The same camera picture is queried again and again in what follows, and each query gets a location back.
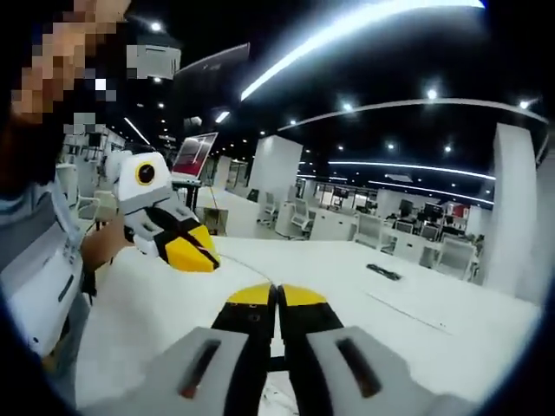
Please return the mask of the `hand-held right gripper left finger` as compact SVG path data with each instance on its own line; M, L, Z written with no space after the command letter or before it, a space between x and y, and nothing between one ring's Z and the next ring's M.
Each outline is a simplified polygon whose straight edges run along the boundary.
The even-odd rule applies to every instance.
M271 362L277 288L231 295L210 328L197 327L153 360L146 379L83 415L255 415Z

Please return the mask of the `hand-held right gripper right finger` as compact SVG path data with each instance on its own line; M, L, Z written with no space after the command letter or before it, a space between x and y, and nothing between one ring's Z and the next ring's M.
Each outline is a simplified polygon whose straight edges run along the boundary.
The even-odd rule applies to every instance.
M342 324L318 293L277 289L287 369L302 415L472 415L473 403L433 393L365 330Z

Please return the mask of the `person's left hand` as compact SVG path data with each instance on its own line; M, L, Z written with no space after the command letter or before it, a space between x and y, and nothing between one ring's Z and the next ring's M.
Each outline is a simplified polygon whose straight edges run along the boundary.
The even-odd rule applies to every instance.
M133 245L125 237L124 225L124 217L118 215L99 231L83 238L81 255L83 268L87 272L98 270L103 264L116 257L121 250Z

